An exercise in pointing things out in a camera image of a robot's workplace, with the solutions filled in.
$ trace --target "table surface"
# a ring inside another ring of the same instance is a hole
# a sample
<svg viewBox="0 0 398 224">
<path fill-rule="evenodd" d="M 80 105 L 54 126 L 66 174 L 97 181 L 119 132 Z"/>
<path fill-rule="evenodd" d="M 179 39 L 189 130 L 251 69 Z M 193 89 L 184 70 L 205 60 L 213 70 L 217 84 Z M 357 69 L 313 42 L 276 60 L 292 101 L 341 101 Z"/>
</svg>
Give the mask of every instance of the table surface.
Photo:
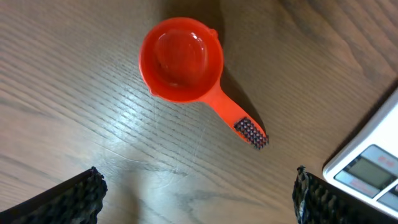
<svg viewBox="0 0 398 224">
<path fill-rule="evenodd" d="M 5 0 L 0 210 L 95 166 L 100 223 L 295 223 L 299 165 L 324 162 L 397 81 L 398 1 Z M 201 103 L 151 96 L 137 65 L 168 17 L 218 30 L 224 90 L 255 151 Z"/>
</svg>

